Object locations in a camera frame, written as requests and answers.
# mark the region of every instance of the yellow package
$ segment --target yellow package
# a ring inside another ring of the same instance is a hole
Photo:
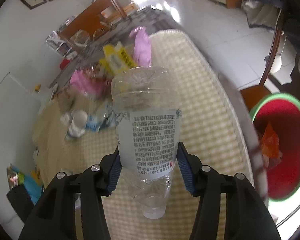
[[[113,45],[107,44],[103,47],[103,52],[109,64],[109,69],[114,75],[137,66],[122,46],[116,50]]]
[[[114,73],[113,71],[111,70],[110,66],[109,66],[109,63],[108,61],[106,60],[106,58],[102,58],[99,60],[99,64],[106,70],[106,76],[108,78],[113,78],[114,76]]]

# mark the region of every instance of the plastic water bottle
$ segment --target plastic water bottle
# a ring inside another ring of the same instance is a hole
[[[111,84],[122,174],[143,215],[164,215],[172,185],[181,111],[170,73],[139,67]]]

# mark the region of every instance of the bottle label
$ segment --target bottle label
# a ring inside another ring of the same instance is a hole
[[[145,179],[157,179],[174,168],[181,110],[116,114],[118,149],[123,167]]]

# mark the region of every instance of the metal screw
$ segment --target metal screw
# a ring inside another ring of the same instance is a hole
[[[64,172],[59,172],[59,173],[57,174],[57,179],[62,179],[64,176],[65,176],[65,173],[64,173]]]
[[[211,170],[211,168],[210,168],[209,166],[207,166],[207,165],[203,165],[203,166],[201,167],[201,170],[202,170],[202,171],[205,171],[205,172],[208,172],[208,171]]]
[[[236,176],[237,176],[238,179],[244,179],[245,178],[245,175],[242,174],[242,173],[237,173]]]
[[[92,171],[100,171],[100,169],[101,169],[101,167],[100,167],[99,165],[93,165],[93,166],[91,167],[91,170],[92,170]]]

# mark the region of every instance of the white cup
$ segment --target white cup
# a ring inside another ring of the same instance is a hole
[[[68,130],[68,135],[72,138],[79,138],[84,135],[86,131],[86,125],[88,120],[88,114],[83,110],[73,112],[73,118]]]

